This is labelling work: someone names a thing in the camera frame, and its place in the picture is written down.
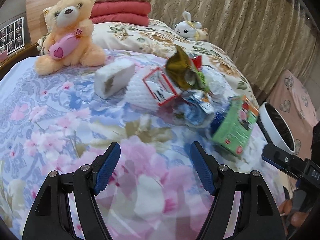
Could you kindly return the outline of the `right hand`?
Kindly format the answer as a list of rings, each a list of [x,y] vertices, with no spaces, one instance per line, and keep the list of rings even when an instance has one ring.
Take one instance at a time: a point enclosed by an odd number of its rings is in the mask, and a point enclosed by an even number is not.
[[[304,221],[306,220],[306,218],[308,217],[310,212],[300,212],[300,211],[293,212],[292,209],[293,209],[293,204],[292,204],[292,200],[290,199],[285,200],[278,207],[278,211],[281,215],[284,226],[286,228],[287,228],[286,219],[289,217],[289,215],[291,215],[290,224],[295,228],[300,228],[304,223]]]

